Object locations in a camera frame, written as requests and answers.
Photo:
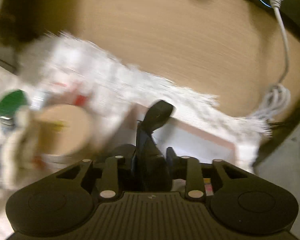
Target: green cap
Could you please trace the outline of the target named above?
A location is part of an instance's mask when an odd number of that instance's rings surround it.
[[[27,104],[27,98],[22,90],[13,91],[0,100],[0,116],[14,116],[20,106]]]

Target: white power cord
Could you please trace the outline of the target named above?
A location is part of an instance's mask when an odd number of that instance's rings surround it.
[[[263,120],[272,120],[273,116],[281,113],[290,103],[290,91],[281,84],[289,71],[288,38],[279,11],[282,1],[283,0],[270,0],[270,4],[274,10],[274,14],[277,18],[281,30],[284,44],[285,68],[278,81],[278,84],[273,85],[269,89],[269,91],[265,94],[261,104],[259,105],[258,110],[251,114],[251,117]]]

